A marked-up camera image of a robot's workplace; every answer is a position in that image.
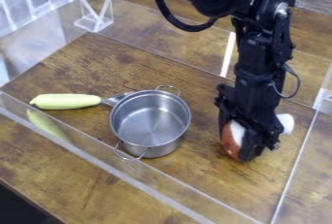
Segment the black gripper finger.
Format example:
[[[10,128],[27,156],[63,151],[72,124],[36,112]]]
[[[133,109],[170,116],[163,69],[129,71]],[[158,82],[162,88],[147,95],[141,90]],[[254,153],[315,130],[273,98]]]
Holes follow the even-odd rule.
[[[230,106],[228,103],[220,103],[217,107],[220,109],[220,116],[218,116],[220,134],[224,134],[226,124],[236,117],[236,108]]]
[[[263,154],[265,148],[275,150],[279,143],[277,135],[273,132],[264,132],[253,128],[245,129],[241,139],[238,160],[249,162]]]

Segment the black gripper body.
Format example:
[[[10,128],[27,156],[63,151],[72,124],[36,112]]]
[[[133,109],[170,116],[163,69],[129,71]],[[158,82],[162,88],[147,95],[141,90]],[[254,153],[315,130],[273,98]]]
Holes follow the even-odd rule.
[[[216,106],[228,103],[236,108],[233,118],[245,128],[253,128],[277,135],[284,132],[281,120],[277,118],[275,109],[281,99],[284,76],[238,77],[234,86],[220,84]]]

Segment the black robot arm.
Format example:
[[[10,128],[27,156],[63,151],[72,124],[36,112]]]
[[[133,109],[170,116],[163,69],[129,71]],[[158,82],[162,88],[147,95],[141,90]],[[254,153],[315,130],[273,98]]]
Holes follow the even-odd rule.
[[[285,76],[295,71],[287,65],[292,58],[291,8],[295,0],[188,0],[209,17],[198,25],[181,22],[165,0],[155,0],[167,21],[186,32],[210,28],[230,17],[236,32],[238,60],[236,83],[220,84],[216,106],[220,108],[221,143],[228,155],[248,162],[265,149],[279,148],[279,136],[292,131],[293,118],[277,115],[275,109],[285,97]]]

